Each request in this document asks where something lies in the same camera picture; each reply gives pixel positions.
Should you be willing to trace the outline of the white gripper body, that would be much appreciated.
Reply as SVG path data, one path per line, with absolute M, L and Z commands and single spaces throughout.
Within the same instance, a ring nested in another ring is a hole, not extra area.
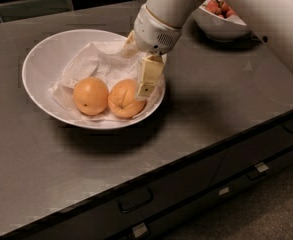
M 170 27 L 158 20 L 143 5 L 134 22 L 134 40 L 144 52 L 164 55 L 169 53 L 182 34 L 181 28 Z

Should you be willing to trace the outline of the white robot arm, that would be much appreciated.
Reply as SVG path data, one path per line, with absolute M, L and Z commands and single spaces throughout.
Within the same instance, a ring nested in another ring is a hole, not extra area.
M 138 66 L 136 98 L 155 89 L 188 19 L 206 0 L 147 0 L 137 14 L 122 55 L 146 54 Z M 293 0 L 223 0 L 293 74 Z

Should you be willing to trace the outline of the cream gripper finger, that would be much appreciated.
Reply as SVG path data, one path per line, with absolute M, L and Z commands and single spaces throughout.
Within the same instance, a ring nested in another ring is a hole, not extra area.
M 135 32 L 131 31 L 125 41 L 125 44 L 121 50 L 121 56 L 124 58 L 130 58 L 140 52 L 135 40 Z
M 137 68 L 136 99 L 148 99 L 154 91 L 164 69 L 162 56 L 147 55 L 140 59 Z

